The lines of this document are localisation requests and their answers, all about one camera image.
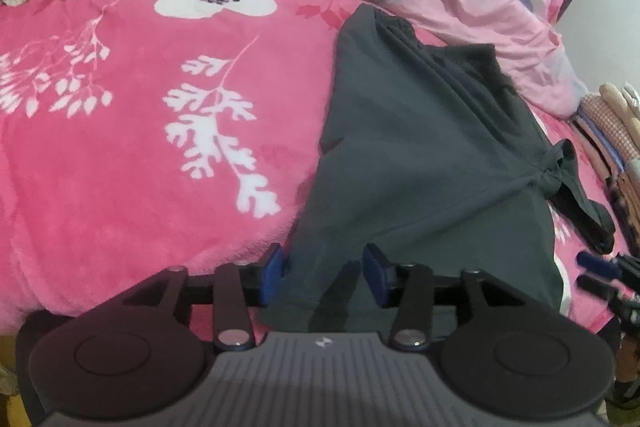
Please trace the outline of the dark plaid folded cloth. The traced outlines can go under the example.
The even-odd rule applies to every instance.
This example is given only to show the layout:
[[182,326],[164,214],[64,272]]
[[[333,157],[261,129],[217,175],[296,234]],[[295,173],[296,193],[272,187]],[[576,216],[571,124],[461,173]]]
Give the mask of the dark plaid folded cloth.
[[629,254],[634,257],[639,257],[640,221],[629,213],[623,195],[614,182],[614,176],[610,176],[606,180],[606,188],[608,189],[608,200],[620,224],[620,231],[622,231],[625,237]]

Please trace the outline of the pink floral fleece blanket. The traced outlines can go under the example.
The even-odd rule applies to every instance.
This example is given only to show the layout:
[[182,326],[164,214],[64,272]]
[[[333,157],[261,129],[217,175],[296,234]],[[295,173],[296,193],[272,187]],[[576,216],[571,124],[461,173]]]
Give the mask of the pink floral fleece blanket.
[[[367,0],[30,0],[1,11],[1,330],[77,315],[172,267],[209,274],[286,252],[321,157],[337,38]],[[552,217],[558,309],[597,331],[604,303],[576,284],[579,251],[627,247],[568,118],[586,195],[614,227],[592,251]]]

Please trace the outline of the cream white folded cloth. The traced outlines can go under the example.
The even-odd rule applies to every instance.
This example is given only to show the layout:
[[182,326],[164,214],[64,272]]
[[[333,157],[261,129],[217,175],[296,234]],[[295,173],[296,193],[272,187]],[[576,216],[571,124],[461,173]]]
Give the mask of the cream white folded cloth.
[[631,112],[640,118],[640,93],[629,82],[623,85],[622,95],[629,105]]

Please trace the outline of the beige folded cloth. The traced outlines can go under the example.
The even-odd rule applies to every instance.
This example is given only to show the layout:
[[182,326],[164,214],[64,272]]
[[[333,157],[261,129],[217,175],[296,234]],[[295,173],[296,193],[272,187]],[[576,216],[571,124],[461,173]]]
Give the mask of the beige folded cloth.
[[629,132],[631,139],[634,140],[636,145],[639,145],[639,111],[629,102],[620,91],[612,83],[603,83],[599,88],[601,98],[608,104],[608,107],[612,109],[615,116],[624,124],[626,130]]

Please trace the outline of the blue folded cloth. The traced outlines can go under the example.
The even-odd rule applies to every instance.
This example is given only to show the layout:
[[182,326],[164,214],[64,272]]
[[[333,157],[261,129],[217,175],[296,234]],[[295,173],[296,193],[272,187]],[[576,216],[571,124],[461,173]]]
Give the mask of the blue folded cloth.
[[591,150],[598,158],[598,163],[606,168],[607,178],[617,176],[624,171],[624,162],[620,154],[587,116],[575,115],[570,123],[589,144],[586,150]]

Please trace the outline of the dark grey trousers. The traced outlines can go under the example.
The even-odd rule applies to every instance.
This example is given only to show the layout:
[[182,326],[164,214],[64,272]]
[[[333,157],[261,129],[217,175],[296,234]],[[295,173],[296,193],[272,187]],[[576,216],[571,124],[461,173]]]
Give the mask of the dark grey trousers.
[[555,213],[592,251],[613,250],[573,144],[547,138],[489,44],[426,46],[361,5],[337,38],[320,150],[290,269],[258,315],[275,331],[387,334],[393,311],[363,277],[368,245],[441,277],[485,271],[550,309],[563,294]]

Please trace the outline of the tan folded cloth stack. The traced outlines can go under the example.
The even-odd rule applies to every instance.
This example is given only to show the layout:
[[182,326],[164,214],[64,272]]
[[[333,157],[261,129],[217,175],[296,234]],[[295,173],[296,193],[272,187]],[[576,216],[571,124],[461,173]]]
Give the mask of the tan folded cloth stack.
[[614,176],[614,182],[629,209],[629,213],[639,219],[640,204],[640,159],[628,160],[624,169]]

